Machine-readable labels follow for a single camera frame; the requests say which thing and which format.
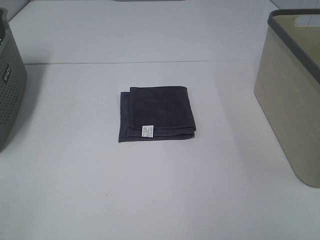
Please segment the beige basket with grey rim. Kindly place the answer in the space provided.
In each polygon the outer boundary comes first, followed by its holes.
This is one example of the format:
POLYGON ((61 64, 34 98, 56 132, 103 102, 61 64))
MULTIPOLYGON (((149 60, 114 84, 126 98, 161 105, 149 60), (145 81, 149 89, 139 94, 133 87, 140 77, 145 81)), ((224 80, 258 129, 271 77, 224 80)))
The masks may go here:
POLYGON ((277 9, 269 14, 254 85, 262 108, 294 174, 320 186, 320 28, 301 26, 317 8, 277 9))

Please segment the dark grey towel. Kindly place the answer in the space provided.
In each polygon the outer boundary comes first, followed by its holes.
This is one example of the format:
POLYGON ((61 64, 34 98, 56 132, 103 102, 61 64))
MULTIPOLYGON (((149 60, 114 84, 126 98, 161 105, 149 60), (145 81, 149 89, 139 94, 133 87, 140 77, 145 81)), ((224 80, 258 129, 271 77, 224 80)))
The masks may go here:
POLYGON ((185 86, 131 87, 120 93, 120 143, 187 140, 196 129, 185 86))

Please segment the grey perforated plastic basket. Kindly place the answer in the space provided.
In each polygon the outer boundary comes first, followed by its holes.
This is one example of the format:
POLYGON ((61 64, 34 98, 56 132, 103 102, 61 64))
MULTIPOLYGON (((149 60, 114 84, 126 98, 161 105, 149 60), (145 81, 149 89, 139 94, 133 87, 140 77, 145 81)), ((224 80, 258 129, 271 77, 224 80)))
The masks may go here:
POLYGON ((0 148, 3 149, 24 98, 27 71, 7 19, 0 9, 0 148))

